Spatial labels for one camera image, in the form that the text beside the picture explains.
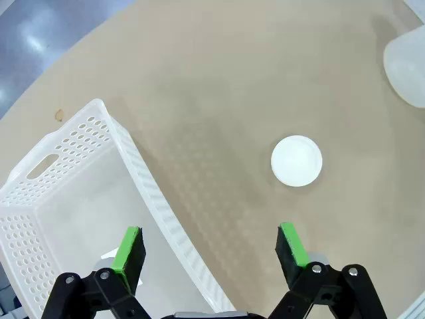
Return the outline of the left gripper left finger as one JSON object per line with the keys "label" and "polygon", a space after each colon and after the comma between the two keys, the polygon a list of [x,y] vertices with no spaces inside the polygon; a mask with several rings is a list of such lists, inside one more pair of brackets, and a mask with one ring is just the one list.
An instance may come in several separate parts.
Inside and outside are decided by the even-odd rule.
{"label": "left gripper left finger", "polygon": [[128,227],[112,265],[82,278],[60,274],[42,313],[43,318],[94,318],[109,310],[114,318],[147,318],[135,292],[146,252],[142,228]]}

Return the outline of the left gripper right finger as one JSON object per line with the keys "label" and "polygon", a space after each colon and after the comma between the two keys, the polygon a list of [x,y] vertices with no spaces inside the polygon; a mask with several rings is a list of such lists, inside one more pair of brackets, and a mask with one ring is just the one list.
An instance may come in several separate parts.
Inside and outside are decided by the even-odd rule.
{"label": "left gripper right finger", "polygon": [[278,227],[275,251],[288,291],[270,318],[307,318],[315,305],[327,306],[334,318],[386,318],[366,268],[351,264],[335,270],[312,261],[293,223]]}

